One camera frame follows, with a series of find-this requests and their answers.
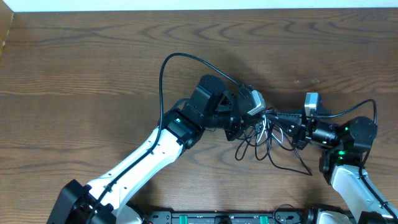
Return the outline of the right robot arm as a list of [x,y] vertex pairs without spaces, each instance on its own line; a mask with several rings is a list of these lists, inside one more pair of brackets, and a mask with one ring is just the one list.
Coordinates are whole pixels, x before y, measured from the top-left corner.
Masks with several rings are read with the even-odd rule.
[[267,120],[292,138],[296,149],[308,143],[323,148],[319,170],[345,201],[357,223],[397,223],[397,209],[370,181],[365,164],[377,136],[377,118],[357,116],[343,124],[329,114],[274,112]]

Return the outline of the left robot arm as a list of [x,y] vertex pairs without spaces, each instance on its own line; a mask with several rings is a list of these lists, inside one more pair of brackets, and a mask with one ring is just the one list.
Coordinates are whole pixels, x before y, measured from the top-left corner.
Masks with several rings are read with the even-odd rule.
[[60,191],[48,223],[142,223],[130,198],[158,171],[192,148],[206,129],[223,129],[228,141],[259,122],[265,101],[251,86],[228,91],[213,75],[204,75],[188,99],[180,100],[151,135],[127,158],[102,176],[81,185],[70,181]]

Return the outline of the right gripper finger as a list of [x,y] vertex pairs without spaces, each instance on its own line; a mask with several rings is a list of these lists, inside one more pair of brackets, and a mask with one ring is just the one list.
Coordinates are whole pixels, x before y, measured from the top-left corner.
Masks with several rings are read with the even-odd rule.
[[283,117],[283,116],[268,116],[271,122],[278,126],[288,136],[294,137],[305,132],[306,125],[303,123],[302,118],[298,117]]
[[276,117],[281,119],[302,119],[305,118],[305,115],[302,113],[283,113],[283,112],[276,112]]

